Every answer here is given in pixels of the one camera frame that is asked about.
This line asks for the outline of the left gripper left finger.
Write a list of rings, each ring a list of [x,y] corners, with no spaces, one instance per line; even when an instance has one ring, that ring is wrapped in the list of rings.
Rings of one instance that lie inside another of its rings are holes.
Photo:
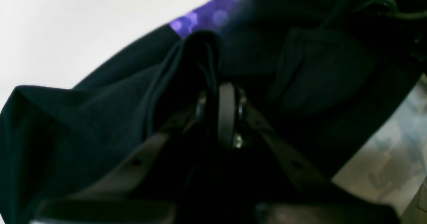
[[[182,137],[212,107],[213,95],[202,91],[197,103],[178,111],[158,133],[140,144],[106,176],[83,190],[43,201],[33,224],[173,224],[177,205],[167,201],[129,199],[148,177],[166,145]]]

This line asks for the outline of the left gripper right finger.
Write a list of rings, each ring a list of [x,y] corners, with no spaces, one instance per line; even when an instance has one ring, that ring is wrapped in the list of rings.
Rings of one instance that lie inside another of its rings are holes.
[[[231,83],[219,87],[218,139],[232,150],[239,224],[399,224],[388,205],[337,187],[284,141]]]

